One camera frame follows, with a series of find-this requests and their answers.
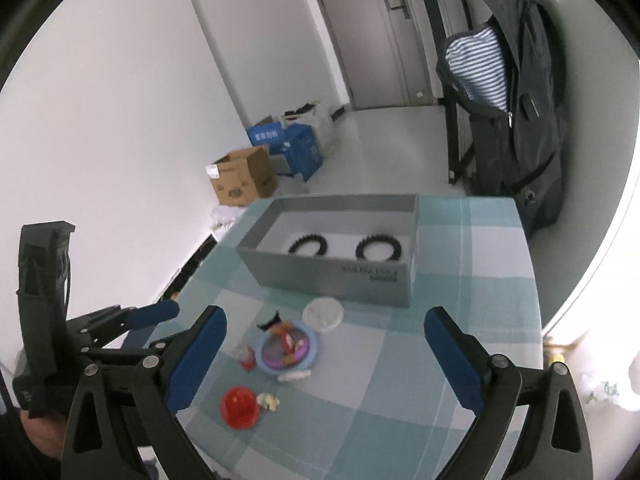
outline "metal bolt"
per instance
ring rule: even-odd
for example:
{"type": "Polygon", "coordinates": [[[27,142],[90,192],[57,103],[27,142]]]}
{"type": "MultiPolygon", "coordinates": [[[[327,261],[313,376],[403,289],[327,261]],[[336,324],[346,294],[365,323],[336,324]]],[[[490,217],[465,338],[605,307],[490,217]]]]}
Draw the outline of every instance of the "metal bolt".
{"type": "Polygon", "coordinates": [[[98,365],[95,363],[91,363],[87,368],[84,369],[84,374],[91,377],[98,373],[98,365]]]}
{"type": "Polygon", "coordinates": [[[160,358],[157,355],[148,355],[142,359],[142,365],[145,368],[155,368],[159,362],[160,358]]]}
{"type": "Polygon", "coordinates": [[[509,360],[502,354],[491,356],[491,362],[498,368],[506,368],[509,366],[509,360]]]}
{"type": "Polygon", "coordinates": [[[567,375],[567,373],[569,372],[569,368],[567,368],[564,363],[554,363],[552,368],[558,375],[567,375]]]}

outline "gray box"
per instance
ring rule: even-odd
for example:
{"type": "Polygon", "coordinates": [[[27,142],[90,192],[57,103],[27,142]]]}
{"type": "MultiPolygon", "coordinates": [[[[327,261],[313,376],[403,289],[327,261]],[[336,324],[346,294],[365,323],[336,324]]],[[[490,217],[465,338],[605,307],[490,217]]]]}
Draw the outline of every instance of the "gray box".
{"type": "Polygon", "coordinates": [[[418,221],[415,194],[333,195],[277,198],[236,247],[261,286],[341,300],[409,306],[415,272],[418,221]],[[307,234],[326,238],[325,256],[289,254],[307,234]],[[359,260],[367,236],[398,239],[396,262],[359,260]]]}

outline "red bowl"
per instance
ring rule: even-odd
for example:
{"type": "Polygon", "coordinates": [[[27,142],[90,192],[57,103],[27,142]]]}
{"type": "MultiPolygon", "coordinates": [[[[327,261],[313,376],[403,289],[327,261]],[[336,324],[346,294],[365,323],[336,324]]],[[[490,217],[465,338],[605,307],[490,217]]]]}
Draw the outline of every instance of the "red bowl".
{"type": "Polygon", "coordinates": [[[260,406],[256,395],[244,386],[231,388],[220,401],[220,414],[235,430],[248,430],[258,422],[260,406]]]}

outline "black ring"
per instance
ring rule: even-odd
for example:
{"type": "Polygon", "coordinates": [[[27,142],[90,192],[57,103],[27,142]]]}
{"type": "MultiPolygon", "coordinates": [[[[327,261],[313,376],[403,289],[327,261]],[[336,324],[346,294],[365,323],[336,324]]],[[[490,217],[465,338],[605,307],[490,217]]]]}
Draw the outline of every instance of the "black ring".
{"type": "Polygon", "coordinates": [[[320,248],[315,256],[324,256],[326,253],[329,244],[326,242],[326,238],[320,235],[306,235],[302,238],[296,240],[293,245],[289,248],[289,254],[295,254],[298,252],[298,249],[303,245],[307,245],[310,242],[318,242],[320,244],[320,248]]]}
{"type": "Polygon", "coordinates": [[[356,247],[356,258],[359,260],[366,260],[364,256],[364,249],[375,243],[389,244],[394,248],[394,253],[386,259],[388,262],[396,262],[400,259],[400,256],[402,256],[402,245],[400,245],[397,238],[390,235],[372,235],[367,236],[358,244],[356,247]]]}

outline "white lid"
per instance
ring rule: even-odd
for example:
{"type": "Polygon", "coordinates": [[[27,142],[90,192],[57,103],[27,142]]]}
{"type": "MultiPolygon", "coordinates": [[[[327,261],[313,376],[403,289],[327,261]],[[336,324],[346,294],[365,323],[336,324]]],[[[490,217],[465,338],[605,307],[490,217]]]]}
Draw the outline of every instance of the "white lid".
{"type": "Polygon", "coordinates": [[[302,311],[302,322],[316,332],[329,332],[343,319],[344,308],[334,298],[316,298],[302,311]]]}

